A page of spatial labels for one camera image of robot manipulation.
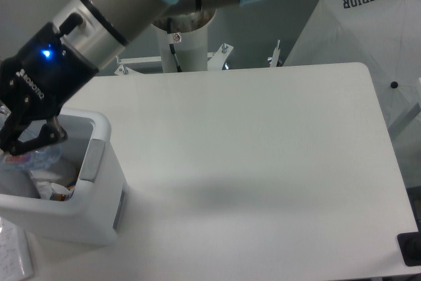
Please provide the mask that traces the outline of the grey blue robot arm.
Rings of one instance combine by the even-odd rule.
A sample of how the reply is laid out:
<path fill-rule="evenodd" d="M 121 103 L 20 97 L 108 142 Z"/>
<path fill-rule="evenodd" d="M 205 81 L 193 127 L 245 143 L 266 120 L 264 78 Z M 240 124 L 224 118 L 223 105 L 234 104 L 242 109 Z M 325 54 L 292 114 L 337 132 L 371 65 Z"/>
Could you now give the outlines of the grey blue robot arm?
<path fill-rule="evenodd" d="M 9 110 L 1 150 L 21 155 L 64 142 L 62 106 L 154 21 L 261 0 L 71 0 L 1 62 Z"/>

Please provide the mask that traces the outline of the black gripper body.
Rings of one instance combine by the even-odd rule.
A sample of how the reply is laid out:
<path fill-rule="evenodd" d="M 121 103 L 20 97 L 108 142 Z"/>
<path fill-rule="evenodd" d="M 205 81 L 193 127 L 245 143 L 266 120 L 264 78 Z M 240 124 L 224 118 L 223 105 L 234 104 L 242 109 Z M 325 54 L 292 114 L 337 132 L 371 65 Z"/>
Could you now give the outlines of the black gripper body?
<path fill-rule="evenodd" d="M 1 101 L 19 123 L 57 116 L 98 68 L 64 43 L 82 16 L 72 13 L 57 28 L 48 22 L 19 51 L 1 63 Z"/>

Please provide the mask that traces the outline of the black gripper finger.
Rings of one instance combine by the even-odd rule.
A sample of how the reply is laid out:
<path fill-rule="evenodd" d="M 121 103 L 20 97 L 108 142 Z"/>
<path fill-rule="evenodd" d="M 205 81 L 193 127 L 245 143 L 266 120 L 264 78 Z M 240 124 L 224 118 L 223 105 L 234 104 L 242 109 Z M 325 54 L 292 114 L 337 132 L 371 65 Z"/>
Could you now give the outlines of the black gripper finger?
<path fill-rule="evenodd" d="M 10 143 L 11 148 L 9 149 L 9 153 L 12 156 L 22 155 L 50 145 L 62 143 L 68 139 L 68 134 L 61 126 L 57 116 L 48 118 L 36 137 L 30 138 L 27 141 L 20 141 L 19 137 L 28 127 L 28 124 L 18 125 L 17 129 L 12 133 L 13 139 Z"/>
<path fill-rule="evenodd" d="M 1 109 L 1 150 L 11 155 L 23 155 L 28 152 L 24 142 L 19 137 L 25 132 L 29 124 L 15 123 L 14 117 L 10 116 L 10 112 Z"/>

